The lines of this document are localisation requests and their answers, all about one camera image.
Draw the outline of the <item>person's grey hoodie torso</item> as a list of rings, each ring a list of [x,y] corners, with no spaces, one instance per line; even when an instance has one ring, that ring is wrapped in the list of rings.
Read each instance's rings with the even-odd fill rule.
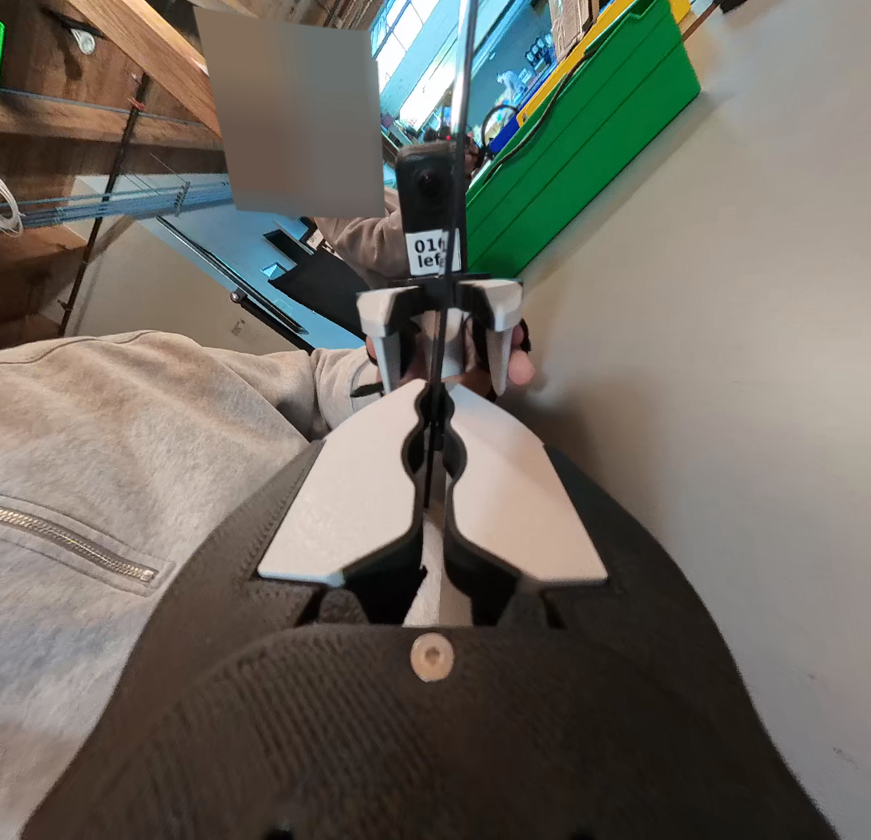
[[[1,356],[2,838],[91,733],[193,551],[310,442],[251,354],[165,332]]]

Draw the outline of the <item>green plastic bin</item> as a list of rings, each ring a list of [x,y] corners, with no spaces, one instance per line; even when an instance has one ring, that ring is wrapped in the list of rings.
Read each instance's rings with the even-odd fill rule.
[[[469,272],[516,278],[700,91],[668,0],[636,0],[470,187]]]

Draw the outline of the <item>black office chair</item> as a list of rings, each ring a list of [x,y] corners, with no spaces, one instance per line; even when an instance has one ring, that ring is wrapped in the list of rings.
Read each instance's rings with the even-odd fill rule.
[[[303,251],[292,268],[270,283],[292,301],[364,339],[357,299],[370,287],[341,258],[320,249],[313,254]]]

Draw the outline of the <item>blue plastic bin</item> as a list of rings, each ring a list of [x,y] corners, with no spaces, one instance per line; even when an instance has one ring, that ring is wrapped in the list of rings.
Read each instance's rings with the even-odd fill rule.
[[[556,72],[549,73],[542,77],[542,80],[521,100],[522,105],[517,108],[516,112],[508,112],[510,117],[501,125],[495,137],[489,140],[489,151],[492,156],[497,156],[509,141],[517,134],[530,116],[546,102],[554,88],[562,80]]]

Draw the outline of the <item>cardboard sheet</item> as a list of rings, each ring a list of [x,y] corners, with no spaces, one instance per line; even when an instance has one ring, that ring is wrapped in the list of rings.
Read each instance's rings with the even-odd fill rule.
[[[558,62],[587,35],[599,16],[599,0],[548,0],[551,35]]]

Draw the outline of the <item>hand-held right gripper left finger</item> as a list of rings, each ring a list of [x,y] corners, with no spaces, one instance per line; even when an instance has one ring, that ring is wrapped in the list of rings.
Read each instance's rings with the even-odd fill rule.
[[[411,381],[317,445],[257,566],[261,579],[343,588],[369,621],[406,620],[426,574],[417,474],[428,396],[424,381]]]

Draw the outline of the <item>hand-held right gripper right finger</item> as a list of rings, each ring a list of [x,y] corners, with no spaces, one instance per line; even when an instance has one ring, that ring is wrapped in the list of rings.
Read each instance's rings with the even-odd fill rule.
[[[608,573],[543,442],[464,386],[449,394],[443,563],[473,624],[516,595],[599,587]]]

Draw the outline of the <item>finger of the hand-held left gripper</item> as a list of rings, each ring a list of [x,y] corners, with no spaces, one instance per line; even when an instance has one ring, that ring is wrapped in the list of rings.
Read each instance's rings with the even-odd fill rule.
[[[470,281],[470,317],[473,340],[486,361],[496,398],[508,386],[509,359],[515,328],[521,323],[524,290],[520,283],[503,279]]]
[[[372,345],[384,392],[389,394],[416,359],[412,311],[417,307],[417,289],[368,290],[358,295],[356,304],[362,332]]]

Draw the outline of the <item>person's left hand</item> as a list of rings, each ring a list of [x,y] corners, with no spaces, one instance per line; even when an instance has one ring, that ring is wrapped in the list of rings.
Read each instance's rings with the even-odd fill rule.
[[[408,338],[404,339],[403,367],[401,385],[411,380],[428,375],[427,348],[432,343],[430,336],[421,330],[419,323],[411,321],[405,336],[414,335],[415,350],[408,350]],[[463,333],[465,346],[464,368],[459,375],[449,377],[451,382],[470,388],[477,395],[495,401],[499,396],[492,382],[489,359],[486,356],[484,328],[476,320],[466,321],[466,331]],[[528,333],[528,323],[521,319],[512,331],[511,350],[507,371],[507,388],[528,386],[535,376],[535,367],[530,357],[531,343]],[[382,396],[384,386],[382,374],[377,366],[376,349],[371,337],[365,338],[365,352],[371,368],[365,368],[359,379],[352,383],[351,398],[367,399],[372,396]]]

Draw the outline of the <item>yellow plastic bin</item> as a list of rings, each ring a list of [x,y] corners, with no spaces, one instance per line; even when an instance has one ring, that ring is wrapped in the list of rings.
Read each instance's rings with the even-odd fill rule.
[[[636,0],[614,0],[610,5],[604,8],[599,18],[593,27],[589,30],[586,36],[577,44],[577,46],[569,53],[565,60],[559,62],[552,72],[556,72],[562,78],[572,71],[582,59],[582,57],[592,51],[594,44],[600,40],[604,40],[605,32],[623,14],[631,8]],[[678,25],[681,25],[691,12],[690,0],[668,0],[673,18]]]

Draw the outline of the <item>person's left forearm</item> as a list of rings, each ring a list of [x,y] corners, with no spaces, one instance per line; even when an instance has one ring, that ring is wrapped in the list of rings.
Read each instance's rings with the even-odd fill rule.
[[[256,357],[252,386],[308,440],[319,439],[376,401],[380,376],[366,347]]]

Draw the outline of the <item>dark item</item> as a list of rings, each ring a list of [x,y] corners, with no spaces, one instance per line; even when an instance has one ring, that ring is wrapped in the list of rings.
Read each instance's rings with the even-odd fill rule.
[[[447,346],[449,311],[453,305],[453,261],[455,248],[462,242],[465,219],[466,127],[470,101],[471,71],[475,50],[475,25],[478,0],[460,0],[458,27],[458,58],[455,85],[451,103],[450,128],[452,134],[451,191],[447,218],[448,242],[443,271],[439,282],[431,286],[436,313],[434,344],[430,352],[430,417],[425,471],[423,478],[423,508],[429,509],[434,482],[435,456],[441,451],[443,439],[444,400],[446,393],[442,380],[443,362]]]

